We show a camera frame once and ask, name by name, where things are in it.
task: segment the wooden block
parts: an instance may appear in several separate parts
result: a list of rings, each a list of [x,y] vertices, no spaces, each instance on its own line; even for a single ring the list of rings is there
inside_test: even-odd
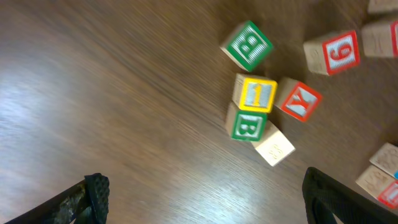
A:
[[[398,9],[398,0],[370,0],[368,13],[391,12]]]
[[[221,49],[242,69],[251,72],[272,50],[271,42],[246,21],[223,42]]]
[[[266,121],[267,114],[239,110],[231,102],[226,116],[225,128],[232,139],[260,141]]]
[[[370,159],[371,163],[398,179],[398,147],[385,143]]]
[[[306,84],[283,78],[279,82],[274,105],[299,121],[306,122],[321,100],[321,94]]]
[[[384,19],[362,28],[365,55],[368,57],[396,57],[398,18]]]
[[[252,142],[252,145],[271,166],[275,166],[295,150],[292,143],[270,121],[266,124],[261,140]]]
[[[369,166],[356,183],[390,208],[398,206],[398,181],[375,166]]]
[[[355,30],[334,32],[304,43],[308,69],[314,73],[334,75],[359,65],[360,57]]]
[[[270,113],[277,86],[266,77],[237,74],[232,101],[241,110]]]

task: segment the number 1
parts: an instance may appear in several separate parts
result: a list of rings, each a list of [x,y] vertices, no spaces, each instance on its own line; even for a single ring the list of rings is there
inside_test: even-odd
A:
[[[254,91],[256,92],[256,95],[254,96],[253,106],[260,106],[261,85],[257,84]]]

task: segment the wooden floor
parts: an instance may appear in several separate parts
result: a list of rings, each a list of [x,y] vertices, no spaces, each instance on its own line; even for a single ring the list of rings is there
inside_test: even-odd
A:
[[[315,166],[356,184],[398,140],[398,62],[307,70],[304,40],[369,20],[367,0],[13,0],[0,3],[0,222],[100,172],[108,223],[306,223]],[[235,74],[220,42],[254,21],[275,50],[254,74],[323,95],[307,123],[270,120],[297,150],[271,168],[230,140]]]

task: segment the red number 9 block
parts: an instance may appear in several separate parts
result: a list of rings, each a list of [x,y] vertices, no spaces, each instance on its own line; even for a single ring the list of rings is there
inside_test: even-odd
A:
[[[354,30],[334,32],[304,43],[308,69],[334,75],[360,62],[358,40]]]

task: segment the toy block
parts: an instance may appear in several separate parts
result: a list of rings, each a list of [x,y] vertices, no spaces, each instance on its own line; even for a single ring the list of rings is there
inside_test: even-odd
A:
[[[389,208],[398,206],[398,180],[371,165],[356,183]]]
[[[322,96],[306,84],[291,78],[279,82],[274,105],[299,121],[306,122]]]
[[[271,165],[275,166],[294,150],[294,146],[270,121],[267,122],[259,142],[252,142],[256,151]]]
[[[271,42],[252,23],[239,25],[221,49],[242,69],[251,72],[272,50]]]
[[[398,56],[397,33],[398,17],[365,25],[362,28],[365,55],[368,57]]]
[[[370,0],[368,13],[391,12],[398,9],[398,0]]]
[[[232,139],[260,141],[266,126],[267,114],[239,110],[231,102],[226,115],[225,128]]]
[[[308,69],[334,75],[359,65],[358,40],[354,30],[334,32],[304,43]]]
[[[385,143],[370,159],[371,163],[398,179],[398,147]]]
[[[241,110],[270,113],[277,86],[266,77],[236,74],[232,101]]]

